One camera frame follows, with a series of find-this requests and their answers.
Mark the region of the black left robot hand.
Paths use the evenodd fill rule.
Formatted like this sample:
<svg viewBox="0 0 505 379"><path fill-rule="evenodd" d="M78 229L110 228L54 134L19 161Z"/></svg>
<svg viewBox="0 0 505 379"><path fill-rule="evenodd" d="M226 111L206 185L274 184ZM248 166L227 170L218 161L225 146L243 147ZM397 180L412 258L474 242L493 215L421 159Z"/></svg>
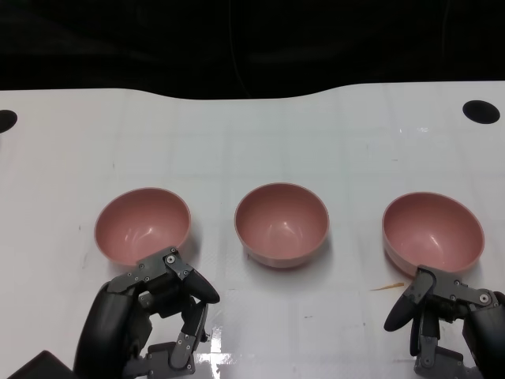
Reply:
<svg viewBox="0 0 505 379"><path fill-rule="evenodd" d="M79 378L176 378L195 372L193 353L208 339L208 307L216 289L178 250L168 247L105 283L95 297L77 345ZM181 315L173 342L148 346L151 317Z"/></svg>

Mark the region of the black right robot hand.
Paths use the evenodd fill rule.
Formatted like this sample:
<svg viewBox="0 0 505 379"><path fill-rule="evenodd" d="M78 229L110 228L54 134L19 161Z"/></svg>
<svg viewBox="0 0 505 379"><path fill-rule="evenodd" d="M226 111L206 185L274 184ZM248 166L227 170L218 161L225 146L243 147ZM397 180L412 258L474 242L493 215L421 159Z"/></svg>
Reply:
<svg viewBox="0 0 505 379"><path fill-rule="evenodd" d="M475 367L463 356L439 345L440 322L463 320L462 335ZM414 372L423 378L504 377L504 294L475 289L453 273L417 268L413 282L395 303L384 323L388 332L408 322Z"/></svg>

